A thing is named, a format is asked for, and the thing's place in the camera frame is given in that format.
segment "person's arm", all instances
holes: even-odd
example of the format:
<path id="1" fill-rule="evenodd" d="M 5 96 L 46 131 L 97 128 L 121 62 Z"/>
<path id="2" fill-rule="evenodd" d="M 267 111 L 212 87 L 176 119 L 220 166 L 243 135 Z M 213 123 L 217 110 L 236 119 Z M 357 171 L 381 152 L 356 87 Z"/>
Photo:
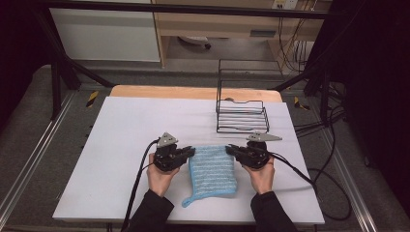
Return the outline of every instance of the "person's arm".
<path id="1" fill-rule="evenodd" d="M 297 232 L 296 226 L 281 207 L 277 196 L 272 191 L 275 168 L 274 159 L 261 169 L 253 170 L 244 166 L 250 175 L 250 181 L 257 192 L 250 202 L 257 232 Z"/>
<path id="2" fill-rule="evenodd" d="M 149 163 L 154 161 L 154 154 L 150 154 Z M 155 165 L 147 170 L 149 190 L 145 193 L 141 204 L 133 215 L 127 232 L 162 232 L 166 220 L 174 205 L 163 197 L 177 174 L 179 168 L 171 172 L 162 172 Z"/>

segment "white cabinet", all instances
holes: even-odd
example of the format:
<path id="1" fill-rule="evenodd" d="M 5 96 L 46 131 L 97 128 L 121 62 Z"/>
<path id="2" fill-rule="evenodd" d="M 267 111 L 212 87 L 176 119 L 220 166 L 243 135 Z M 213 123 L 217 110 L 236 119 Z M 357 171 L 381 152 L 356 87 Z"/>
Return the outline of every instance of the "white cabinet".
<path id="1" fill-rule="evenodd" d="M 103 1 L 150 3 L 149 0 Z M 72 59 L 160 61 L 152 13 L 50 10 L 63 46 Z"/>

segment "wire rack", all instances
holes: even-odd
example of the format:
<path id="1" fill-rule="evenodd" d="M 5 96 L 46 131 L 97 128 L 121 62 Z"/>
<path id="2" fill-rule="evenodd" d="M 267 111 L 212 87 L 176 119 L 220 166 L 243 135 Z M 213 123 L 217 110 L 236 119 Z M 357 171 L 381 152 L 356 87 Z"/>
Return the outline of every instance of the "wire rack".
<path id="1" fill-rule="evenodd" d="M 217 93 L 217 132 L 227 133 L 253 133 L 268 132 L 269 120 L 263 101 L 235 101 L 234 99 L 222 99 L 223 83 L 232 85 L 234 82 L 273 82 L 283 81 L 283 75 L 276 61 L 259 60 L 220 60 Z M 279 79 L 272 79 L 273 73 L 278 73 Z M 270 79 L 255 78 L 256 76 L 268 76 Z"/>
<path id="2" fill-rule="evenodd" d="M 219 101 L 217 132 L 268 132 L 269 120 L 263 101 Z"/>

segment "black stand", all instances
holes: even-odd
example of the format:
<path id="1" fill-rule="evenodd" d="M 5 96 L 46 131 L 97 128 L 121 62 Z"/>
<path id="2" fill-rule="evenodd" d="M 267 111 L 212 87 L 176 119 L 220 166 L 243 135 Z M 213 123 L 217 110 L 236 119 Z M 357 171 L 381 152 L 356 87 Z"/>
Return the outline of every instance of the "black stand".
<path id="1" fill-rule="evenodd" d="M 37 20 L 47 38 L 49 44 L 48 55 L 51 58 L 50 60 L 53 61 L 51 63 L 53 93 L 53 112 L 51 120 L 54 120 L 61 110 L 60 77 L 62 77 L 67 87 L 72 90 L 77 90 L 81 86 L 81 82 L 75 71 L 85 74 L 105 87 L 111 88 L 115 86 L 115 84 L 82 67 L 66 54 L 61 40 L 58 37 L 58 33 L 55 33 L 56 28 L 52 28 L 50 25 L 52 18 L 48 12 L 48 9 L 42 8 L 36 4 L 30 4 L 29 1 L 26 3 L 30 7 L 31 13 Z"/>

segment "black sleeve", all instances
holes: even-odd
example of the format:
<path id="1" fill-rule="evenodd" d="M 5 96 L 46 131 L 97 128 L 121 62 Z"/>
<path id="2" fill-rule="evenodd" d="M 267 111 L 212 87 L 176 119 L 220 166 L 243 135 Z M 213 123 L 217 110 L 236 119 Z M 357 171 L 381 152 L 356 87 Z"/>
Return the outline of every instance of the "black sleeve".
<path id="1" fill-rule="evenodd" d="M 273 191 L 256 194 L 251 202 L 256 221 L 256 232 L 297 232 Z"/>
<path id="2" fill-rule="evenodd" d="M 127 232 L 162 232 L 174 205 L 150 189 L 133 215 Z"/>

